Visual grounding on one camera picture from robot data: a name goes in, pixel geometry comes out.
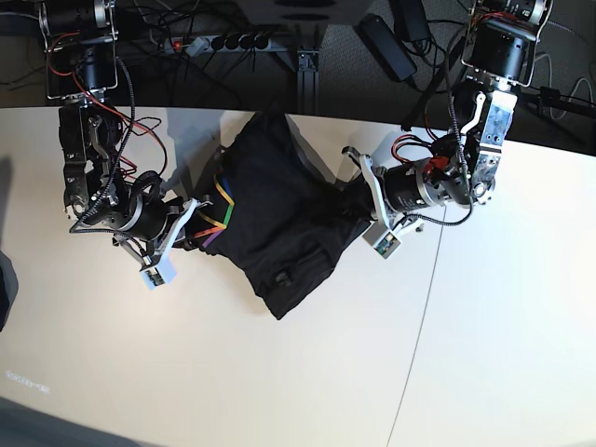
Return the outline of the black T-shirt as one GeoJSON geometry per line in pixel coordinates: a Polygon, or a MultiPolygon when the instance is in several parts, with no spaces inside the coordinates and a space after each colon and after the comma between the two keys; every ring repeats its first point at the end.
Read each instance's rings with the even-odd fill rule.
{"type": "Polygon", "coordinates": [[[210,195],[213,204],[192,220],[195,250],[230,260],[282,319],[370,225],[361,186],[361,177],[327,182],[306,165],[287,117],[258,113],[211,156],[196,183],[194,195],[210,195]]]}

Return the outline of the black power brick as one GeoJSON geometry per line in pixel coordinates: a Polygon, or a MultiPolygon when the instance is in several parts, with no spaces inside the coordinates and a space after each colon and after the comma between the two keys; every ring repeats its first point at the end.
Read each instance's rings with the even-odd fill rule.
{"type": "Polygon", "coordinates": [[[390,80],[403,82],[416,74],[417,67],[405,46],[380,16],[367,15],[356,32],[390,80]]]}

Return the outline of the grey power strip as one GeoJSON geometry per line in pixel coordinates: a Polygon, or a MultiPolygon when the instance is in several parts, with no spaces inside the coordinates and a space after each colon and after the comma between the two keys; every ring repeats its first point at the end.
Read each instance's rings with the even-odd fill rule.
{"type": "Polygon", "coordinates": [[[189,58],[203,54],[272,52],[273,39],[268,34],[203,34],[190,37],[168,37],[159,46],[159,53],[182,54],[189,58]]]}

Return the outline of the dark object at left edge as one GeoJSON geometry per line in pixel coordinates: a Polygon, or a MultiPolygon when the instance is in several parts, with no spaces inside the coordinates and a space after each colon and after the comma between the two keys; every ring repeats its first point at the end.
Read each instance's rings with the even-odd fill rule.
{"type": "Polygon", "coordinates": [[[7,324],[18,290],[19,282],[13,264],[4,253],[1,253],[1,330],[7,324]]]}

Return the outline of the black tripod stand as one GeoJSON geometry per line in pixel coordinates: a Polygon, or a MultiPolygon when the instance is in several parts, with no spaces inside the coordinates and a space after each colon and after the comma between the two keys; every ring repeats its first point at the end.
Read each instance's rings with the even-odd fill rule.
{"type": "Polygon", "coordinates": [[[595,103],[576,96],[563,95],[556,88],[530,88],[529,91],[518,88],[516,93],[523,102],[532,104],[538,113],[554,109],[586,118],[595,118],[595,103]]]}

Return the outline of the aluminium frame post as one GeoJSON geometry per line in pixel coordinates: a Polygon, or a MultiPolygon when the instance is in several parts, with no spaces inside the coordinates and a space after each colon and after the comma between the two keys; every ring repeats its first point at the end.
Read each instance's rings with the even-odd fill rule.
{"type": "Polygon", "coordinates": [[[295,23],[289,26],[284,51],[276,61],[296,80],[296,108],[301,115],[319,115],[319,54],[326,25],[295,23]]]}

